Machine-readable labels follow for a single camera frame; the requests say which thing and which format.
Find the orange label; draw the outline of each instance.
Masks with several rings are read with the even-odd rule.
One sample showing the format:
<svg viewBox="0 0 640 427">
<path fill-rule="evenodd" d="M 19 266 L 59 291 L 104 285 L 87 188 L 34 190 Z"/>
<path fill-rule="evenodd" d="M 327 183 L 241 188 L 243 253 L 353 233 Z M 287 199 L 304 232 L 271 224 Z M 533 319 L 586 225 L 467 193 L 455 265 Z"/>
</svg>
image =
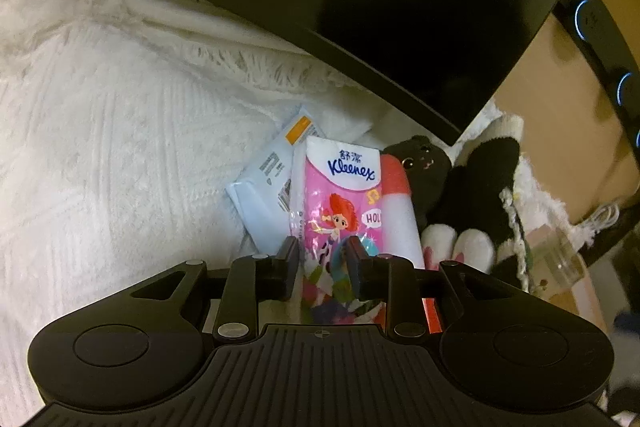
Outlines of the orange label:
<svg viewBox="0 0 640 427">
<path fill-rule="evenodd" d="M 303 116 L 296 122 L 296 124 L 291 128 L 291 130 L 287 133 L 287 141 L 293 145 L 298 141 L 298 138 L 306 131 L 306 128 L 311 124 L 311 120 L 309 120 L 306 116 Z"/>
</svg>

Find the beige wall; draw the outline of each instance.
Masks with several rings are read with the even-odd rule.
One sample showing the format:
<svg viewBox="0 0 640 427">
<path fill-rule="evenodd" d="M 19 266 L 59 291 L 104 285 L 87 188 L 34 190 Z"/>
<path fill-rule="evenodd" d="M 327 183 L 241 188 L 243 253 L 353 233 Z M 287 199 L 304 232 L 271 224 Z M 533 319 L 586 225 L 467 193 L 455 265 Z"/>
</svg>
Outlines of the beige wall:
<svg viewBox="0 0 640 427">
<path fill-rule="evenodd" d="M 603 0 L 640 63 L 640 0 Z M 573 222 L 600 203 L 627 200 L 640 172 L 609 100 L 584 57 L 550 16 L 496 93 L 525 118 L 523 152 Z"/>
</svg>

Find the red-haired cartoon girl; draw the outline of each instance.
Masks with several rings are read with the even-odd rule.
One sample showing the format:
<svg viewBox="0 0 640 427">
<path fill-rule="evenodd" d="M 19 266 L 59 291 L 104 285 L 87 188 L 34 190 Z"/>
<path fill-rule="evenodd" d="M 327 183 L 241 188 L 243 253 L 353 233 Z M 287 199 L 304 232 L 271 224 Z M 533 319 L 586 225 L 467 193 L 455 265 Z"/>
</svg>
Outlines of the red-haired cartoon girl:
<svg viewBox="0 0 640 427">
<path fill-rule="evenodd" d="M 314 232 L 329 234 L 326 242 L 319 250 L 319 262 L 321 265 L 331 259 L 331 249 L 333 245 L 340 241 L 340 232 L 342 230 L 355 232 L 358 229 L 358 218 L 351 201 L 341 197 L 339 194 L 331 194 L 329 196 L 329 206 L 331 210 L 324 210 L 321 219 L 331 223 L 333 228 L 323 229 L 315 221 L 310 222 L 311 229 Z"/>
</svg>

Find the light blue plastic packet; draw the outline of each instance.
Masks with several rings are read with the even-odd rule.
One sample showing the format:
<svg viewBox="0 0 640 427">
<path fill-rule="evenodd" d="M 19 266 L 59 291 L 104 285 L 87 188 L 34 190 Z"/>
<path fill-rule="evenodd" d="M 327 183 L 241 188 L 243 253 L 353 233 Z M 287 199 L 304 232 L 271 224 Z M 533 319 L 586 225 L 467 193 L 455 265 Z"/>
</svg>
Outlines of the light blue plastic packet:
<svg viewBox="0 0 640 427">
<path fill-rule="evenodd" d="M 308 111 L 296 117 L 252 158 L 238 179 L 226 186 L 247 232 L 261 254 L 274 255 L 289 235 L 289 197 L 293 149 L 307 136 L 324 137 Z"/>
</svg>

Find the silver rivet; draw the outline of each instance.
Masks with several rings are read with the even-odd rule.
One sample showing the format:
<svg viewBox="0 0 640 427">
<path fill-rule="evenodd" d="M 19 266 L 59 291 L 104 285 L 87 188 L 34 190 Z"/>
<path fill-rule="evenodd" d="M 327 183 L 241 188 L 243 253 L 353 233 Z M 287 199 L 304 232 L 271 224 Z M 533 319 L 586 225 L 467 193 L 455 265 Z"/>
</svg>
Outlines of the silver rivet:
<svg viewBox="0 0 640 427">
<path fill-rule="evenodd" d="M 242 322 L 228 322 L 218 328 L 218 334 L 226 339 L 239 339 L 249 332 L 249 327 Z"/>
<path fill-rule="evenodd" d="M 401 322 L 394 328 L 396 335 L 406 339 L 417 339 L 426 333 L 426 328 L 422 324 L 415 322 Z"/>
</svg>

